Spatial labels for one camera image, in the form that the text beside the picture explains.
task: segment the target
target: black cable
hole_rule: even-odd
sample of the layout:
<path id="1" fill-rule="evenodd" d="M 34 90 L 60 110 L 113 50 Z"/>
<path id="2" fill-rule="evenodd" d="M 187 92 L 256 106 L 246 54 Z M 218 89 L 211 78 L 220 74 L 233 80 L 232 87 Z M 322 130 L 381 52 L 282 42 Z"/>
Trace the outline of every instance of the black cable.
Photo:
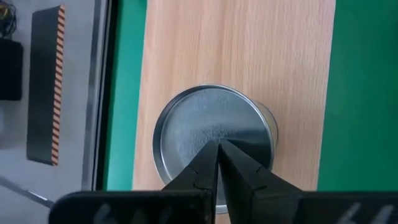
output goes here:
<path id="1" fill-rule="evenodd" d="M 17 29 L 16 8 L 0 0 L 0 37 L 10 39 Z"/>

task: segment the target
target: light wood panel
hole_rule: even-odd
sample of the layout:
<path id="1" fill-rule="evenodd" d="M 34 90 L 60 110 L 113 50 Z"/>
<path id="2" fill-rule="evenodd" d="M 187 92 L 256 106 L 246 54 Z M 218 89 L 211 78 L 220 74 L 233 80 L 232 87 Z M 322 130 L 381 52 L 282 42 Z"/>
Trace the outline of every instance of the light wood panel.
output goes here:
<path id="1" fill-rule="evenodd" d="M 269 107 L 280 134 L 273 172 L 316 189 L 334 11 L 332 0 L 149 1 L 134 189 L 163 187 L 152 157 L 156 119 L 177 93 L 202 83 Z"/>

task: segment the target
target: green background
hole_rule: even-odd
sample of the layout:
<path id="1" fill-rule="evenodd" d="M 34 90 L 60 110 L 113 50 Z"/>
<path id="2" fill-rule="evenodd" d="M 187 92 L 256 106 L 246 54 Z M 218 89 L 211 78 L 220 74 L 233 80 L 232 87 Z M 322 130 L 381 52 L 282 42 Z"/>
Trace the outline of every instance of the green background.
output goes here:
<path id="1" fill-rule="evenodd" d="M 146 17 L 121 0 L 106 188 L 131 190 Z M 337 0 L 319 190 L 398 190 L 398 1 Z"/>

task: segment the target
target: circular metal lid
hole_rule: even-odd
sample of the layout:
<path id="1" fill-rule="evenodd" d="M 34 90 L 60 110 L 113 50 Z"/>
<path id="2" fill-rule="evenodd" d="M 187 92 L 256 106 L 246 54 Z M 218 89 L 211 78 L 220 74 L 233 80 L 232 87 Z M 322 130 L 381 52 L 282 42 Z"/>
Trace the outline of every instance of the circular metal lid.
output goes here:
<path id="1" fill-rule="evenodd" d="M 245 136 L 269 146 L 264 117 L 252 101 L 226 86 L 193 87 L 177 95 L 157 121 L 153 139 L 156 169 L 168 184 L 208 141 Z M 220 171 L 216 211 L 227 212 Z"/>

